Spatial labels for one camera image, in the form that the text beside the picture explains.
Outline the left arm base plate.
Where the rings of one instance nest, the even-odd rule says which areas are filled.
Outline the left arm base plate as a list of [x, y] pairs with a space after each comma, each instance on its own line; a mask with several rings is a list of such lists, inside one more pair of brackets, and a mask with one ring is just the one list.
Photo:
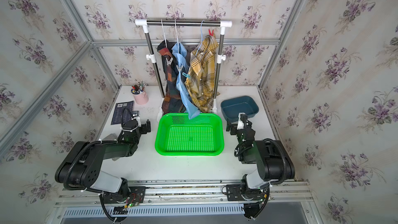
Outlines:
[[103, 196], [103, 201], [105, 204], [127, 205], [128, 207], [138, 206], [144, 203], [146, 189], [145, 186], [129, 186], [129, 192], [126, 197], [110, 194]]

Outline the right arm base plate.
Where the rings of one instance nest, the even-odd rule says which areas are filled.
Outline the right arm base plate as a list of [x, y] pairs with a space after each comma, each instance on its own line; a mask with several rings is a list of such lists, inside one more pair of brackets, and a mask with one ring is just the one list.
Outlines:
[[221, 192], [229, 202], [235, 201], [260, 201], [265, 197], [266, 190], [249, 189], [246, 186], [232, 184], [223, 186]]

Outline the yellow plaid shirt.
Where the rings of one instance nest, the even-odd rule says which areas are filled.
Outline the yellow plaid shirt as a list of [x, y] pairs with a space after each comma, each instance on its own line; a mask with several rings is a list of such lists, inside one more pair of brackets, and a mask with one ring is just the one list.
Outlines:
[[190, 54], [189, 77], [185, 81], [193, 104], [202, 113], [212, 112], [214, 104], [215, 69], [218, 51], [216, 39], [207, 35]]

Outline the light blue wire hanger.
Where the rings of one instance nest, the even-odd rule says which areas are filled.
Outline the light blue wire hanger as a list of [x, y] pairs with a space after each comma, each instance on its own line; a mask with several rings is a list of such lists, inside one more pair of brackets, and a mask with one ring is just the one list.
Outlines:
[[199, 43], [199, 45], [197, 47], [197, 51], [195, 53], [196, 56], [198, 55], [198, 53], [199, 53], [199, 51], [200, 51], [200, 49], [202, 47], [202, 44], [203, 44], [203, 39], [204, 39], [203, 38], [203, 23], [204, 23], [204, 20], [202, 20], [201, 24], [200, 24], [201, 40], [200, 40], [200, 43]]

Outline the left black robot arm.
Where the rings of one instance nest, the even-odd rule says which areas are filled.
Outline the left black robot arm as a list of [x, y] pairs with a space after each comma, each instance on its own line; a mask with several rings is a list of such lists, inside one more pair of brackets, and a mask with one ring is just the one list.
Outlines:
[[56, 170], [55, 181], [66, 190], [129, 196], [127, 180], [102, 171], [102, 164], [104, 160], [133, 156], [142, 135], [151, 132], [151, 122], [141, 123], [140, 116], [126, 107], [120, 120], [121, 132], [116, 138], [77, 142]]

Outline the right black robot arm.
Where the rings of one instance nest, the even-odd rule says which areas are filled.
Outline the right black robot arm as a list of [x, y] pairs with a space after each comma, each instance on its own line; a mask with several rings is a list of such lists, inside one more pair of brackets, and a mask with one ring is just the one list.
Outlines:
[[271, 138], [256, 140], [256, 132], [246, 114], [238, 115], [237, 124], [228, 120], [226, 131], [238, 140], [234, 157], [242, 164], [256, 165], [256, 170], [244, 175], [237, 187], [242, 195], [294, 179], [295, 167], [282, 142]]

